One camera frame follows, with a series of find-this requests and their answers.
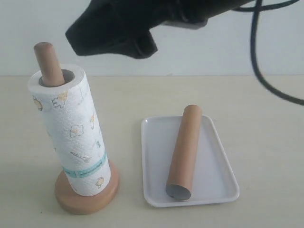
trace paper towel roll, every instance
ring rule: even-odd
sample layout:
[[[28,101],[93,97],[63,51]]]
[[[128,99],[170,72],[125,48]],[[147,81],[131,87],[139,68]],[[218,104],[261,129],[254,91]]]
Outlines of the paper towel roll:
[[[60,66],[64,85],[42,86],[38,71],[30,78],[28,89],[71,187],[81,196],[93,196],[111,178],[101,129],[84,70],[75,65]]]

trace plastic tray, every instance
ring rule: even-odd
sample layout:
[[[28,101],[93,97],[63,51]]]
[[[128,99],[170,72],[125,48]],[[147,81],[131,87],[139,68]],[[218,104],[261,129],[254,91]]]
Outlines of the plastic tray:
[[[239,186],[219,136],[208,116],[203,115],[192,196],[177,201],[165,186],[182,116],[149,117],[142,121],[143,193],[154,207],[176,207],[231,202]]]

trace paper towel holder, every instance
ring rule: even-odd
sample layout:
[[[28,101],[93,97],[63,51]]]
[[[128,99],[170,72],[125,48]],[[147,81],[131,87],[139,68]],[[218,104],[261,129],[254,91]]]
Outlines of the paper towel holder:
[[[54,47],[51,43],[41,42],[34,46],[35,55],[42,77],[40,85],[46,87],[62,86],[72,81],[74,75],[60,68]],[[115,197],[119,186],[119,173],[112,161],[109,161],[111,178],[108,185],[94,196],[78,195],[71,187],[64,171],[59,174],[55,183],[55,197],[65,211],[86,215],[95,213],[107,206]]]

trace cardboard tube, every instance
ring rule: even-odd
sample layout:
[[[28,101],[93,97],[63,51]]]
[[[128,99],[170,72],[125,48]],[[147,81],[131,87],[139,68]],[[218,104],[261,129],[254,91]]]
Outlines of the cardboard tube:
[[[41,42],[34,46],[35,55],[45,87],[58,87],[65,83],[59,61],[52,44]]]
[[[167,194],[176,200],[191,197],[201,117],[202,110],[196,105],[184,109],[166,185]]]

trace white wall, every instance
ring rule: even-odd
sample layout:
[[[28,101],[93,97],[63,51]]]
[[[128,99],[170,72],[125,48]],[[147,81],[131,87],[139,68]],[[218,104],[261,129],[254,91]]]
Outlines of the white wall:
[[[154,28],[159,51],[146,60],[118,55],[77,57],[65,31],[89,2],[0,0],[0,76],[36,72],[33,46],[41,41],[54,44],[62,63],[78,64],[89,75],[252,74],[248,49],[251,13],[227,12],[212,18],[199,31]],[[304,1],[300,1],[286,9],[262,13],[258,59],[265,74],[304,74],[303,10]]]

